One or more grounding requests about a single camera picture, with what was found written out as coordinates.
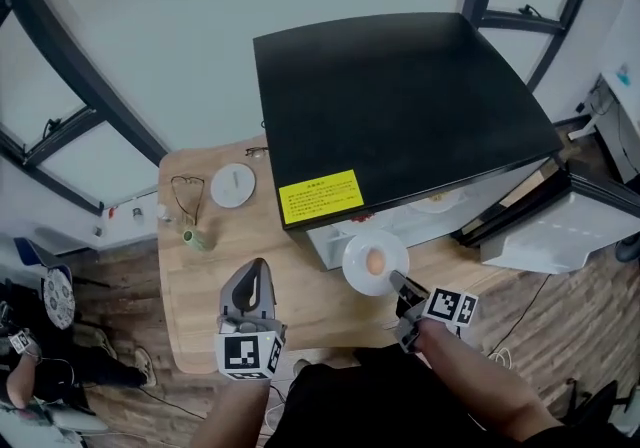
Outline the black office chair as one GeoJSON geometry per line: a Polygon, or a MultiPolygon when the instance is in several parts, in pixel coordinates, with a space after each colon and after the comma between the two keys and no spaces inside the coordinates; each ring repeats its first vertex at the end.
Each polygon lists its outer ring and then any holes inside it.
{"type": "Polygon", "coordinates": [[[578,381],[574,378],[566,380],[571,393],[565,415],[560,421],[568,426],[607,424],[616,406],[627,410],[634,398],[634,391],[628,396],[618,397],[618,381],[613,380],[595,394],[579,391],[578,381]]]}

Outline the brown eyeglasses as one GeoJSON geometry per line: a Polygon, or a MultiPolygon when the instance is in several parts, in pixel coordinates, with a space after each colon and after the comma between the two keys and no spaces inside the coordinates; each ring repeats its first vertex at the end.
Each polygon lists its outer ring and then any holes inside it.
{"type": "Polygon", "coordinates": [[[203,202],[205,181],[197,176],[177,175],[170,179],[170,187],[184,220],[196,227],[203,202]]]}

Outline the brown egg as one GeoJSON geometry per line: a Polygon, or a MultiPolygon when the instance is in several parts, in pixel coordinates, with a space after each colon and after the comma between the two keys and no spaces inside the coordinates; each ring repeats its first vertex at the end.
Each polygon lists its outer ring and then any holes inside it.
{"type": "Polygon", "coordinates": [[[367,252],[365,263],[371,275],[381,275],[386,267],[385,253],[379,248],[372,247],[367,252]]]}

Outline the person's right forearm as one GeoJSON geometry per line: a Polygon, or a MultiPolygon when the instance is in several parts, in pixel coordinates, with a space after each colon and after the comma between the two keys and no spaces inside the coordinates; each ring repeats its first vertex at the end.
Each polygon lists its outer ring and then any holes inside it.
{"type": "Polygon", "coordinates": [[[418,329],[415,346],[484,427],[523,442],[561,425],[525,380],[467,345],[445,324],[423,319],[418,329]]]}

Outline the person's left forearm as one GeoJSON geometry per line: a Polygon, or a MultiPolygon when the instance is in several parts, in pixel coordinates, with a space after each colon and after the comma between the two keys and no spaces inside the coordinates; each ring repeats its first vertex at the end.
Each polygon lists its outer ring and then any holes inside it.
{"type": "Polygon", "coordinates": [[[268,380],[231,381],[196,429],[189,448],[256,448],[270,390],[268,380]]]}

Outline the blue chair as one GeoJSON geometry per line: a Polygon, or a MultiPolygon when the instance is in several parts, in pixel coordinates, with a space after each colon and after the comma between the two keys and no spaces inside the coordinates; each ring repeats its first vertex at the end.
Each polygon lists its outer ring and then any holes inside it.
{"type": "Polygon", "coordinates": [[[53,255],[28,238],[16,237],[13,239],[20,260],[25,266],[40,266],[47,270],[58,270],[65,275],[70,284],[73,277],[69,267],[60,258],[53,255]]]}

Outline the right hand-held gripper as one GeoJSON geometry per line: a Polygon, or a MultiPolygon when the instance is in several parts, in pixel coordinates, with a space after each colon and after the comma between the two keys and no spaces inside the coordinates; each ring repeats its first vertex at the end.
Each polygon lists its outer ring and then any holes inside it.
{"type": "Polygon", "coordinates": [[[415,342],[422,320],[431,319],[447,326],[466,328],[478,306],[478,297],[475,295],[444,288],[428,292],[397,270],[391,272],[389,281],[399,296],[396,304],[398,324],[394,336],[405,353],[416,352],[415,342]]]}

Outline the black window frame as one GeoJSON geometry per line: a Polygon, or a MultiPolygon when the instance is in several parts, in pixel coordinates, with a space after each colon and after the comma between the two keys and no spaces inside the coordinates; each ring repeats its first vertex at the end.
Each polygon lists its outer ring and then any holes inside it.
{"type": "MultiPolygon", "coordinates": [[[[536,89],[564,43],[584,0],[566,0],[557,20],[542,17],[536,11],[491,10],[488,2],[464,0],[463,15],[478,28],[550,35],[551,41],[527,82],[530,90],[536,89]]],[[[22,22],[36,49],[84,105],[53,132],[44,134],[31,150],[25,150],[0,129],[0,156],[59,197],[100,216],[104,211],[103,203],[92,203],[74,192],[41,170],[40,164],[102,123],[110,124],[153,164],[159,164],[167,152],[100,76],[45,0],[0,0],[0,26],[9,14],[15,14],[22,22]]]]}

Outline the white desk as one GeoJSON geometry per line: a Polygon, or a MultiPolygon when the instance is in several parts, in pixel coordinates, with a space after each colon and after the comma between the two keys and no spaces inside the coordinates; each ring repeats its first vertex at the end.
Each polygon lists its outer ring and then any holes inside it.
{"type": "Polygon", "coordinates": [[[627,107],[630,91],[616,74],[599,75],[576,108],[583,126],[570,131],[570,141],[598,136],[623,183],[640,176],[640,103],[627,107]]]}

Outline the green cup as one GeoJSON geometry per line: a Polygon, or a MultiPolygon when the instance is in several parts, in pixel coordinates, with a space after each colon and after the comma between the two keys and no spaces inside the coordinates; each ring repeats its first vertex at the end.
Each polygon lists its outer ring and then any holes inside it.
{"type": "Polygon", "coordinates": [[[207,252],[214,247],[213,243],[197,229],[185,229],[182,233],[182,240],[187,247],[199,252],[207,252]]]}

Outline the person's black shirt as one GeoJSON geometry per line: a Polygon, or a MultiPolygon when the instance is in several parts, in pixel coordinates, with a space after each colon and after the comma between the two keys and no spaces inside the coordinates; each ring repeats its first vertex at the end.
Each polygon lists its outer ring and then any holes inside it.
{"type": "Polygon", "coordinates": [[[640,448],[640,440],[625,436],[613,425],[558,426],[522,442],[525,448],[640,448]]]}

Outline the patterned round cushion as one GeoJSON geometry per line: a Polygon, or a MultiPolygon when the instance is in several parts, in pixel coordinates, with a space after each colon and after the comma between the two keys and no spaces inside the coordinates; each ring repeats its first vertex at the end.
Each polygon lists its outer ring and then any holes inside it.
{"type": "Polygon", "coordinates": [[[49,269],[43,281],[42,298],[51,322],[60,330],[70,328],[75,318],[75,297],[68,277],[59,269],[49,269]]]}

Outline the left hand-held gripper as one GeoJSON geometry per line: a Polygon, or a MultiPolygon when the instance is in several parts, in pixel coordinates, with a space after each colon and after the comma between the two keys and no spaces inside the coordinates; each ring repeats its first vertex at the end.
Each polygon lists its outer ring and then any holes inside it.
{"type": "Polygon", "coordinates": [[[275,318],[276,304],[271,269],[264,258],[244,264],[222,287],[220,306],[225,307],[214,338],[221,374],[237,381],[274,377],[286,332],[286,325],[275,318]]]}

